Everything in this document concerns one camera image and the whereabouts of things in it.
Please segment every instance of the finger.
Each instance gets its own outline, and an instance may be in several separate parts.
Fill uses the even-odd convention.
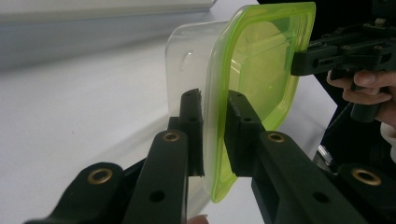
[[[386,102],[392,98],[392,95],[384,92],[380,92],[377,95],[368,95],[366,93],[351,91],[344,89],[343,98],[346,101],[360,104],[360,105],[375,105]]]
[[[327,75],[327,82],[334,86],[334,87],[338,87],[338,88],[343,88],[343,89],[347,89],[352,85],[352,78],[351,77],[343,77],[340,79],[336,79],[336,80],[331,80],[330,79],[330,75],[331,75],[331,71],[329,71],[328,75]]]
[[[200,215],[197,217],[192,217],[187,221],[187,224],[209,224],[207,221],[207,215]]]
[[[394,101],[387,101],[379,107],[376,119],[387,123],[396,129],[396,104]]]
[[[354,76],[354,81],[358,86],[366,88],[381,88],[387,86],[396,87],[395,71],[359,71]]]
[[[379,89],[379,88],[365,88],[365,89],[361,89],[361,90],[358,90],[355,92],[360,92],[360,93],[367,94],[367,95],[377,95],[377,94],[379,94],[379,91],[381,91],[381,89]]]

